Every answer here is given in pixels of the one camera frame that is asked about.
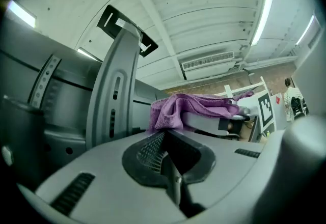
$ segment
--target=white shirt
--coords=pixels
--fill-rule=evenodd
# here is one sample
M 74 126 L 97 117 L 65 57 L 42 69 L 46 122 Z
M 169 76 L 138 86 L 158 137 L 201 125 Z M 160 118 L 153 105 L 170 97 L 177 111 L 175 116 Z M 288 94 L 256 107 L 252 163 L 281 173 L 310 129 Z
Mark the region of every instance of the white shirt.
M 284 104 L 291 106 L 292 97 L 303 99 L 303 96 L 298 88 L 289 87 L 284 93 Z

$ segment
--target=vent grille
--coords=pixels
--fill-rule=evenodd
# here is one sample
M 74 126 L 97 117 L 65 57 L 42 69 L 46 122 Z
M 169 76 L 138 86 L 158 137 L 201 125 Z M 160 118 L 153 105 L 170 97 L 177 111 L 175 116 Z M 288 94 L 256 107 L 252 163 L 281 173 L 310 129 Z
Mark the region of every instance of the vent grille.
M 249 151 L 249 150 L 245 150 L 245 149 L 236 149 L 235 153 L 244 155 L 244 156 L 248 156 L 248 157 L 253 157 L 253 158 L 258 158 L 260 153 L 259 152 L 253 152 L 253 151 Z
M 230 51 L 230 52 L 219 53 L 219 54 L 203 57 L 200 59 L 195 59 L 195 60 L 191 60 L 188 62 L 184 62 L 184 63 L 182 63 L 182 67 L 184 70 L 186 70 L 189 68 L 209 64 L 212 62 L 224 61 L 224 60 L 233 59 L 233 58 L 234 58 L 234 52 Z
M 95 176 L 89 173 L 81 173 L 51 204 L 53 208 L 68 216 L 77 202 L 90 186 Z
M 167 155 L 163 147 L 163 139 L 164 133 L 141 147 L 140 151 L 137 153 L 138 160 L 144 166 L 157 173 L 161 172 L 162 161 Z

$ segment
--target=black vent slot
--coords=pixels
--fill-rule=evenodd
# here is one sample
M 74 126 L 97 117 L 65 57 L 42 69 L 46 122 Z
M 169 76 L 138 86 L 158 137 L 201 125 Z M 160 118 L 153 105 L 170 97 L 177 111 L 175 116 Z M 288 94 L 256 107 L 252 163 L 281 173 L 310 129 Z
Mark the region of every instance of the black vent slot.
M 109 136 L 110 138 L 114 137 L 114 121 L 116 118 L 116 111 L 114 109 L 111 110 L 111 116 L 110 116 L 110 130 L 109 130 Z
M 259 152 L 253 152 L 253 151 L 249 151 L 249 150 L 245 150 L 245 149 L 236 149 L 234 152 L 244 155 L 244 156 L 253 157 L 253 158 L 258 158 L 260 155 Z
M 161 172 L 161 164 L 167 152 L 163 146 L 164 133 L 141 147 L 137 153 L 139 162 L 154 172 Z
M 52 202 L 51 206 L 68 216 L 77 202 L 90 186 L 95 176 L 89 173 L 81 173 L 70 185 Z
M 172 134 L 167 136 L 167 145 L 168 153 L 181 175 L 190 171 L 201 158 L 198 147 L 194 147 Z
M 118 98 L 118 91 L 119 91 L 119 85 L 120 85 L 120 78 L 117 77 L 115 86 L 114 86 L 114 91 L 113 91 L 113 99 L 117 100 Z

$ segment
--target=brick wall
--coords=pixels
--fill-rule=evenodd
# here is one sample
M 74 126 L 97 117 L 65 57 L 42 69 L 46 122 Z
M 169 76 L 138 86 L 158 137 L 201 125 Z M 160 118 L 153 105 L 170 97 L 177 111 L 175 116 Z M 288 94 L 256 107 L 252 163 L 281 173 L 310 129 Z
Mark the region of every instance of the brick wall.
M 295 65 L 293 62 L 285 63 L 265 68 L 253 70 L 255 73 L 252 75 L 252 84 L 260 82 L 262 76 L 266 82 L 267 87 L 272 90 L 273 94 L 284 93 L 286 86 L 284 80 L 291 77 L 295 72 Z M 187 94 L 217 94 L 225 92 L 224 85 L 230 85 L 231 89 L 242 88 L 249 86 L 250 82 L 248 75 L 245 72 L 239 72 L 223 78 L 211 79 L 188 85 L 166 89 L 165 92 L 169 94 L 187 93 Z

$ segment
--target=black bracket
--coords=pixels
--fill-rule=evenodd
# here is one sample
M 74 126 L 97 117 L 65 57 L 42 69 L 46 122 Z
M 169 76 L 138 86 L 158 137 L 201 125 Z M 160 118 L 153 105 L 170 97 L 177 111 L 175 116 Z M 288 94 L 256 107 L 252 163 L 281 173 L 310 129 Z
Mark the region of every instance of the black bracket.
M 158 48 L 158 45 L 148 35 L 133 23 L 129 18 L 123 15 L 120 11 L 113 6 L 108 5 L 102 14 L 97 26 L 102 29 L 111 38 L 115 39 L 125 23 L 134 25 L 137 30 L 142 34 L 141 37 L 141 51 L 140 55 L 145 57 Z

